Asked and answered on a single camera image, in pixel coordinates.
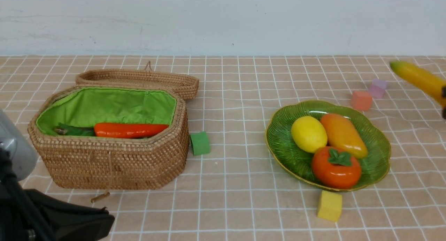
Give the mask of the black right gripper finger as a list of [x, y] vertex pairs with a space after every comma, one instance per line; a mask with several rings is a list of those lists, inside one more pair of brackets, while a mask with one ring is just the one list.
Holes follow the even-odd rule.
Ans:
[[441, 89], [442, 117], [446, 120], [446, 86]]

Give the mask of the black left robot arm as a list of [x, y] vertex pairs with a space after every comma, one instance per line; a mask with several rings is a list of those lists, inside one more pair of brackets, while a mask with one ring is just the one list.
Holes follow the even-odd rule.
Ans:
[[2, 241], [98, 241], [115, 217], [107, 208], [67, 203], [20, 181], [34, 170], [38, 154], [10, 118], [0, 119], [0, 237]]

